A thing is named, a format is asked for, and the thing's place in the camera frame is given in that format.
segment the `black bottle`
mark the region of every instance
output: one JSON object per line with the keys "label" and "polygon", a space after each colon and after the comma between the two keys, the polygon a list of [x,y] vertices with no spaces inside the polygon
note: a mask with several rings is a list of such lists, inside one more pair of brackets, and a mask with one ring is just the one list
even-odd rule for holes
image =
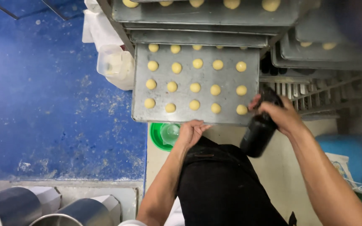
{"label": "black bottle", "polygon": [[[261,99],[255,106],[258,108],[262,101],[269,101],[274,105],[284,107],[277,93],[268,86],[263,86],[259,92]],[[268,113],[262,112],[254,116],[249,122],[248,129],[240,143],[240,148],[249,157],[258,158],[265,151],[266,146],[278,128]]]}

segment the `green bowl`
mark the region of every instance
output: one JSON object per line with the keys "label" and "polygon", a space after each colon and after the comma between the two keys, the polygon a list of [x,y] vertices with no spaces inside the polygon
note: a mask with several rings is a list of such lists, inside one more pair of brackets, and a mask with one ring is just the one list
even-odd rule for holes
{"label": "green bowl", "polygon": [[164,125],[165,123],[152,123],[150,124],[150,138],[152,139],[152,142],[154,143],[154,145],[156,147],[158,147],[160,150],[163,151],[171,151],[171,149],[173,148],[173,146],[169,145],[169,144],[163,144],[163,139],[161,138],[161,134],[160,134],[160,130],[161,127]]}

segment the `blue painted floor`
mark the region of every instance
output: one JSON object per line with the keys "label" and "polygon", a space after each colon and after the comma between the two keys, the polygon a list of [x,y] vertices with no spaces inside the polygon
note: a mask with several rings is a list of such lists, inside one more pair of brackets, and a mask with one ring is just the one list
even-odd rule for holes
{"label": "blue painted floor", "polygon": [[0,0],[0,179],[143,181],[145,123],[131,118],[132,92],[96,71],[82,43],[83,0]]}

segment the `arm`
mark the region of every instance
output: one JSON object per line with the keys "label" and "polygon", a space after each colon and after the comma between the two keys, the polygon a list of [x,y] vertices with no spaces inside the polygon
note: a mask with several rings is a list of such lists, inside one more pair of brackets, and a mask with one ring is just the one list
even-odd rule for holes
{"label": "arm", "polygon": [[181,126],[177,142],[140,204],[137,220],[149,226],[164,225],[173,207],[184,158],[210,127],[197,120]]}
{"label": "arm", "polygon": [[[249,105],[252,109],[260,96]],[[322,151],[312,133],[301,121],[288,98],[284,108],[263,102],[259,112],[269,113],[294,149],[304,177],[309,199],[323,225],[362,225],[362,203]]]}

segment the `stacked baking trays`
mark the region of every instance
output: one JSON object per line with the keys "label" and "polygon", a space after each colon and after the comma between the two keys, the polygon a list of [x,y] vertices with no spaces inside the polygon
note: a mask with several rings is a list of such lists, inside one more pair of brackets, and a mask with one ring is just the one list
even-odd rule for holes
{"label": "stacked baking trays", "polygon": [[[189,1],[174,1],[166,7],[158,1],[134,2],[139,2],[139,5],[128,8],[122,0],[113,0],[113,20],[122,24],[136,46],[133,119],[183,122],[200,118],[207,123],[245,126],[249,117],[237,115],[235,107],[238,104],[247,105],[257,93],[259,50],[268,45],[269,36],[278,34],[281,29],[294,23],[298,17],[298,0],[281,0],[274,12],[264,10],[262,0],[242,0],[235,9],[226,8],[223,0],[206,0],[198,8],[194,8]],[[147,44],[159,44],[160,49],[157,53],[151,53]],[[173,44],[181,45],[179,54],[171,54],[169,46],[165,46]],[[204,47],[193,51],[190,45]],[[194,58],[204,60],[200,72],[191,65]],[[221,71],[212,68],[212,61],[216,58],[223,58],[224,68]],[[161,60],[158,61],[159,68],[152,73],[146,64],[149,60],[157,59]],[[245,72],[236,71],[238,61],[247,63]],[[179,75],[172,73],[172,62],[182,64]],[[157,82],[154,90],[146,89],[146,80],[150,78]],[[166,92],[166,83],[171,80],[177,82],[177,92]],[[202,89],[198,94],[189,90],[192,82],[200,83]],[[221,85],[220,95],[210,94],[212,84]],[[246,95],[236,95],[235,88],[238,85],[248,88]],[[144,107],[147,97],[155,99],[156,106],[153,109],[146,110]],[[190,112],[188,103],[196,98],[201,107]],[[166,114],[165,103],[174,99],[179,102],[176,104],[176,112]],[[213,102],[222,106],[220,114],[215,115],[210,111]]]}
{"label": "stacked baking trays", "polygon": [[272,48],[276,67],[362,70],[362,48],[339,32],[330,4],[312,9]]}

